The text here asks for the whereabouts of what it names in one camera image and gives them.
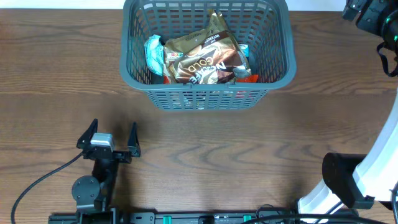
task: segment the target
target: snack bag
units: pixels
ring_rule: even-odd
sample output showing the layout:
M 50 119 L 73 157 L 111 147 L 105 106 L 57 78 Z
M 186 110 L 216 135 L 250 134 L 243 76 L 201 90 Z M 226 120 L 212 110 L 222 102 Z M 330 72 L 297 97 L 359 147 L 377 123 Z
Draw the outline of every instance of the snack bag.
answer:
M 168 50 L 180 50 L 182 57 L 169 60 L 165 66 L 167 75 L 177 83 L 217 84 L 234 81 L 235 78 L 247 78 L 251 75 L 249 63 L 239 48 L 233 34 L 228 30 L 221 13 L 210 10 L 210 22 L 206 32 L 199 30 L 188 36 L 192 39 L 174 39 L 165 45 Z M 194 42 L 196 47 L 187 53 Z

